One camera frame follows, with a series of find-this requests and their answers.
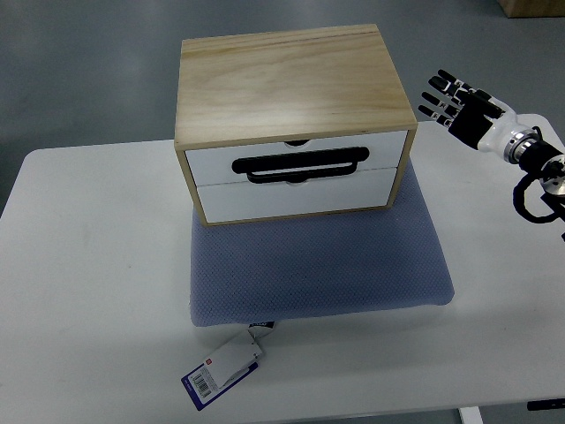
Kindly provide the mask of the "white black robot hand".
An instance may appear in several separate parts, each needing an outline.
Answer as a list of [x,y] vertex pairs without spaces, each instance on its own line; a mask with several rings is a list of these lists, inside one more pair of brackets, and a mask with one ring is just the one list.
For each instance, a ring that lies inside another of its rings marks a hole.
[[537,133],[518,122],[506,103],[439,70],[428,80],[435,90],[422,93],[418,110],[464,145],[484,153],[495,153],[508,163],[516,163],[516,149]]

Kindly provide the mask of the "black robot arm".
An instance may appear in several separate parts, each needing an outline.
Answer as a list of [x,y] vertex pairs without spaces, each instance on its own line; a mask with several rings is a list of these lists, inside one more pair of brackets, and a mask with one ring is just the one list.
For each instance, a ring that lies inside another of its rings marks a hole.
[[[538,126],[518,133],[508,144],[505,158],[517,164],[525,175],[512,193],[512,203],[518,215],[531,223],[552,223],[564,220],[564,154],[547,143]],[[525,193],[538,181],[544,191],[540,199],[552,210],[546,216],[535,216],[526,207]]]

